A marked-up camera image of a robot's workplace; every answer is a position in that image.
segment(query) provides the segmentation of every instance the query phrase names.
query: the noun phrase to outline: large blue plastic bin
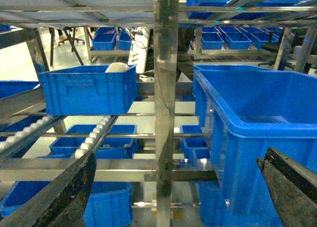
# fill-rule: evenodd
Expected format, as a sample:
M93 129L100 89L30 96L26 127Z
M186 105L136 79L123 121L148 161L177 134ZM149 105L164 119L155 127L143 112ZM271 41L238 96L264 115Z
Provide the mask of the large blue plastic bin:
M234 216L221 197L218 182L198 182L200 217L208 227L282 227L277 214L271 217Z
M137 96L135 66L106 73L108 65L39 73L50 115L125 114Z
M200 126L230 211L274 214L255 158L275 147L317 172L317 94L307 92L317 89L317 79L285 71L194 74L206 102Z
M95 124L78 124L72 126L66 133L90 133ZM137 126L133 124L114 125L110 133L136 133ZM52 154L73 154L85 141L85 138L58 138L51 145ZM106 138L97 152L97 158L120 159L132 158L138 150L136 139L132 138Z
M48 181L17 181L0 202L3 217L10 215L44 187ZM132 184L94 182L84 213L86 227L123 227L131 224Z
M203 27L203 33L220 33L217 27Z
M0 81L0 99L32 90L37 85L39 85L39 82L27 82L18 80Z
M247 50L251 40L243 33L223 33L222 38L232 50Z
M248 37L258 50L262 49L261 46L263 43L269 42L269 33L250 33L248 34ZM272 36L271 43L278 43L278 38Z
M267 70L270 69L257 67L257 66L250 66L250 65L194 65L194 70L210 70L210 71L258 71L258 70ZM197 82L196 78L194 77L194 88L193 94L195 96L196 104L195 104L195 115L198 117L200 127L205 125L206 119L206 107L207 107L207 100L205 98L205 93L201 89L201 86ZM205 129L204 133L208 133L208 137L211 136L212 127Z
M218 33L203 33L202 35L204 50L221 50L223 39Z
M120 50L130 50L132 44L132 39L127 33L121 33L118 40L118 49Z
M245 34L249 33L263 33L264 31L257 27L240 27L240 31Z
M241 33L236 27L218 27L221 34L225 33Z
M116 43L116 34L99 33L93 39L94 50L113 50Z
M198 125L181 125L180 132L183 134L202 133ZM181 138L180 150L186 159L209 159L209 149L204 138Z
M115 27L100 27L96 31L97 34L116 34L116 28Z

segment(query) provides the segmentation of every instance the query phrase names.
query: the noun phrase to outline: vertical steel pole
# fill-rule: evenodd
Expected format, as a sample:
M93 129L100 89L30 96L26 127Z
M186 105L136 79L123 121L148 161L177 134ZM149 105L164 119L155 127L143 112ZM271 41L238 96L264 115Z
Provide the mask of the vertical steel pole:
M203 34L203 28L202 27L196 27L195 29L195 55L194 60L197 60L200 58L200 55L202 54L202 34Z
M157 226L171 224L178 0L154 0Z
M294 71L303 72L317 35L317 26L308 28Z
M292 28L285 28L281 45L277 54L274 70L284 70L288 55L292 49L292 43L294 40L294 34Z
M36 73L49 71L41 36L38 29L30 29L33 39L26 42Z

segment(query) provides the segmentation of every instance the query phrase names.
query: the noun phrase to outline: metal shelving unit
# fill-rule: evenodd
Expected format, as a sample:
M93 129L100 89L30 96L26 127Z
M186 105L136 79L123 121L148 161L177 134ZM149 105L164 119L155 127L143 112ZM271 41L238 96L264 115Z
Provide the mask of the metal shelving unit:
M70 5L75 5L73 0L67 0ZM175 145L174 139L179 137L198 137L198 134L174 134L174 118L175 116L185 116L193 114L176 114L175 102L182 101L182 97L192 97L192 86L189 84L176 83L176 63L177 63L177 37L178 37L178 25L179 24L192 24L196 29L196 45L200 45L202 29L198 26L278 26L286 27L283 40L280 46L280 51L274 69L283 69L284 64L289 54L291 41L294 37L292 33L292 27L309 26L307 31L305 45L303 45L302 54L306 55L310 52L314 38L316 37L317 22L312 15L317 15L317 7L315 3L304 3L302 6L294 7L242 7L249 3L250 0L233 0L227 7L186 7L179 5L178 0L154 0L153 7L122 7L122 6L99 6L99 7L87 7L84 5L76 6L60 6L60 7L19 7L19 6L0 6L2 12L84 12L90 13L96 18L99 18L99 22L91 24L91 22L85 21L73 21L71 19L67 21L50 21L50 20L37 20L32 23L38 24L38 26L48 25L50 23L61 23L64 26L69 24L80 24L82 26L118 26L124 25L125 27L133 26L145 26L154 28L154 51L155 51L155 83L139 83L138 91L139 95L136 102L155 102L155 114L127 114L127 115L155 115L155 134L120 134L114 135L106 133L103 138L107 137L133 137L142 140L142 143L155 140L155 160L147 159L134 159L134 160L98 160L97 171L95 180L97 181L132 181L140 182L140 190L147 190L150 188L156 189L156 204L145 203L143 206L135 203L133 208L137 215L137 222L134 222L131 226L151 226L151 221L147 222L142 219L143 214L139 211L146 209L146 215L151 215L151 211L156 211L157 226L183 226L189 223L193 226L191 218L197 220L197 212L190 214L186 212L187 218L185 220L173 220L172 210L186 209L187 207L197 207L198 201L195 195L194 188L189 181L215 181L216 176L213 168L209 162L204 160L193 161L174 160L173 159L173 147ZM237 6L240 8L239 13L255 13L255 12L272 12L276 15L276 20L272 20L272 17L261 18L256 20L234 20L232 17L236 16ZM100 12L118 12L118 11L132 11L132 12L153 12L154 20L144 20L142 22L133 20L108 20L107 18L100 18ZM215 15L209 20L188 19L185 12L198 11L198 12L215 12ZM281 19L282 15L288 15L286 20ZM27 26L30 23L29 20L0 20L0 23L9 23L17 26ZM87 33L85 34L86 41L89 41ZM11 41L11 45L18 41L28 41L28 46L31 49L35 49L34 53L31 53L32 61L37 64L41 64L45 67L47 62L43 47L39 41L39 34L36 29L18 30L16 32L0 34L0 41ZM90 60L95 56L123 56L126 55L125 51L122 54L119 51L113 51L111 53L92 51L90 43L87 44L87 50ZM268 55L266 51L202 51L200 46L197 46L195 51L188 52L185 56L193 57L193 59L209 59L212 56L223 55ZM315 61L313 56L302 56L297 61L296 70L302 71L305 63ZM1 101L0 103L0 121L17 120L13 117L16 114L33 114L40 111L44 107L44 98L41 88L28 93L28 102L21 102L16 106L16 110L11 110L12 101ZM43 137L85 137L85 134L65 134L63 130L57 133L46 133L49 127L56 125L56 123L62 121L63 116L55 117L52 123L46 127L37 129L30 133L28 139L34 139L39 136ZM110 130L113 122L109 122L108 129ZM12 133L0 133L1 136L12 135ZM74 159L67 160L41 160L41 159L13 159L14 153L23 148L23 145L28 142L28 139L23 139L21 145L16 147L9 147L8 149L0 151L0 180L52 180L62 173L68 166L70 166ZM173 203L171 198L172 183L184 182L178 186L179 190L185 188L187 192L190 192L192 197L189 198L189 203ZM145 197L146 194L140 191L139 195Z

